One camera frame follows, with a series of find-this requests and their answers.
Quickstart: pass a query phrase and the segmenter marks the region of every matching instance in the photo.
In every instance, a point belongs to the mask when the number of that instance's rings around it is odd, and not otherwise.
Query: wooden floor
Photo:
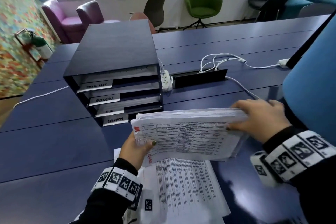
[[[0,100],[0,127],[13,110],[13,106],[18,102],[20,102],[19,97]]]

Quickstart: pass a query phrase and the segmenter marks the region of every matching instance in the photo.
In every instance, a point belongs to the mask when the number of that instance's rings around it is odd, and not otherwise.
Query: person's left hand
[[[139,171],[145,155],[153,148],[154,145],[156,145],[156,141],[138,146],[132,131],[127,140],[124,142],[123,147],[121,147],[119,158],[127,160]]]

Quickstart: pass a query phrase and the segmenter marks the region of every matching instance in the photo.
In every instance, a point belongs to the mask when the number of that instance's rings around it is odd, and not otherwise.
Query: wallpaper
[[[0,98],[23,94],[40,71],[14,38],[23,28],[35,30],[53,50],[57,43],[34,0],[0,0]],[[39,59],[36,50],[31,54]]]

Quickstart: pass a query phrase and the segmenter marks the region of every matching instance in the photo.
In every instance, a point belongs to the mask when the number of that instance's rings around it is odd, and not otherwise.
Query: hand
[[[153,148],[154,145],[156,145],[156,141],[138,146],[132,131],[124,142],[123,147],[121,147],[119,157],[130,162],[139,171],[145,155]]]
[[[275,100],[239,100],[232,107],[242,109],[249,118],[244,122],[230,123],[228,128],[244,131],[262,143],[291,126],[285,116],[283,104]]]

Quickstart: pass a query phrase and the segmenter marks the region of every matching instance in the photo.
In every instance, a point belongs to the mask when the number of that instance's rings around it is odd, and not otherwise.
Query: purple armchair
[[[79,18],[82,20],[85,30],[87,30],[90,24],[120,22],[118,20],[104,20],[102,11],[100,10],[97,1],[85,3],[79,6],[76,11]]]
[[[42,5],[51,25],[63,44],[79,43],[85,33],[79,17],[66,17],[57,0],[48,0]]]

